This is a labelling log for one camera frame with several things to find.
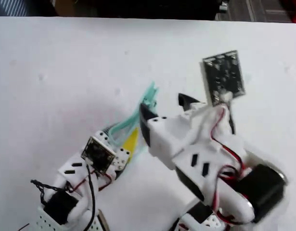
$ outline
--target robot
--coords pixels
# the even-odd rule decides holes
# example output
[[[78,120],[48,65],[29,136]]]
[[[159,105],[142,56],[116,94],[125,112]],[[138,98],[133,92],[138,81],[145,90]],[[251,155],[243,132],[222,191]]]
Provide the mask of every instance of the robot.
[[[171,230],[275,230],[271,226],[288,204],[280,164],[233,134],[228,102],[211,107],[179,94],[179,105],[184,112],[174,117],[140,107],[150,154],[199,199]]]
[[[170,231],[275,230],[272,225],[288,204],[288,180],[281,164],[235,134],[231,101],[245,94],[237,51],[203,63],[211,105],[180,93],[183,112],[158,116],[153,83],[134,114],[90,137],[59,168],[52,186],[31,181],[41,192],[41,205],[30,230],[108,231],[97,192],[114,182],[131,160],[134,150],[123,143],[138,125],[149,153],[176,171],[197,197]]]

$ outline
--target white table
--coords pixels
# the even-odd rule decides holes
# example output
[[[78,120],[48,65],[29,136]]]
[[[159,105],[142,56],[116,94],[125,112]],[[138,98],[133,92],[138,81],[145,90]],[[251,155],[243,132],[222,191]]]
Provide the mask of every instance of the white table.
[[[152,80],[159,114],[174,115],[178,92],[206,100],[202,58],[230,50],[247,92],[233,106],[238,134],[288,169],[280,230],[296,230],[296,25],[0,18],[0,231],[33,217],[30,179],[51,183],[89,135],[130,115]],[[160,231],[192,199],[175,172],[142,153],[98,205],[112,231]]]

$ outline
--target black circuit board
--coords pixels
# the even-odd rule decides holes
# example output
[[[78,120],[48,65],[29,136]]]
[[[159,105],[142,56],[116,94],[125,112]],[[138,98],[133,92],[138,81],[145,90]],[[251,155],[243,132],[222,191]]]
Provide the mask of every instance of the black circuit board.
[[[92,167],[95,171],[99,175],[103,175],[115,158],[115,154],[108,150],[96,138],[90,137],[81,157],[91,160],[93,162]]]
[[[231,91],[233,98],[245,95],[238,51],[203,59],[206,80],[213,106],[221,103],[220,95]]]

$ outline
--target black servo motor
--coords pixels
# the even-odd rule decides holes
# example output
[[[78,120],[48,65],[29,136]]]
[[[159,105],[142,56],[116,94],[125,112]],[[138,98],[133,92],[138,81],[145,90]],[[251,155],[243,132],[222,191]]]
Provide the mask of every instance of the black servo motor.
[[[285,185],[284,174],[259,164],[236,184],[235,190],[252,204],[255,213],[253,222],[258,223],[282,200]]]

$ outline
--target teal wire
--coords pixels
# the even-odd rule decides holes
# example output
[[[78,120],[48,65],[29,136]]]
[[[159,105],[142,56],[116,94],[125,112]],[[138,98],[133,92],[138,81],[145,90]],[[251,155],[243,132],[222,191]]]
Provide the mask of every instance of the teal wire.
[[[138,126],[139,123],[139,106],[141,103],[146,104],[150,110],[155,111],[156,100],[155,96],[158,92],[158,88],[154,88],[154,82],[151,83],[149,88],[145,91],[144,95],[140,99],[135,111],[133,114],[126,120],[114,125],[108,131],[109,141],[114,144],[116,147],[122,146],[122,144],[127,140],[127,138],[132,134],[134,129]],[[114,134],[122,129],[129,127],[126,135],[114,139]]]

